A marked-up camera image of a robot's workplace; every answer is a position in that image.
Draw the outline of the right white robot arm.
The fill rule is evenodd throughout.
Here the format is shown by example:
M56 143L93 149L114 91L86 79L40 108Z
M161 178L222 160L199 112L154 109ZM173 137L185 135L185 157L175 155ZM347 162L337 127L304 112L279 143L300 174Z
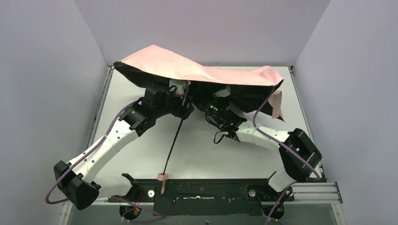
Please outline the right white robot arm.
M322 155L302 129L283 131L263 127L235 114L226 97L207 96L195 100L194 105L204 112L209 124L219 129L222 137L279 152L283 167L268 179L274 191L282 192L296 182L307 182L311 175L321 178L316 167Z

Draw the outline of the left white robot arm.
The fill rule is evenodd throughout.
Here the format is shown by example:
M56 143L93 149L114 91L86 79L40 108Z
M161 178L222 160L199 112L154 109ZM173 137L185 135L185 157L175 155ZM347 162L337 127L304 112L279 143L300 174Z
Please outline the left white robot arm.
M84 210L98 198L125 196L133 189L129 174L119 178L97 178L100 170L126 145L152 128L156 120L172 114L182 120L193 111L189 87L146 88L143 97L129 103L113 118L105 134L92 146L68 162L54 166L58 188L78 210Z

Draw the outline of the pink and black folding umbrella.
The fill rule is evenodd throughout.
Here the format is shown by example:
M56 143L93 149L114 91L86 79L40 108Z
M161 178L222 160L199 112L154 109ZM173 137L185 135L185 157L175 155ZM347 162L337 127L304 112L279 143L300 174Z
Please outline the pink and black folding umbrella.
M137 87L169 88L169 81L190 81L189 97L214 95L230 86L230 105L250 113L255 110L282 120L282 76L271 66L250 71L205 67L175 52L151 45L114 63L115 69Z

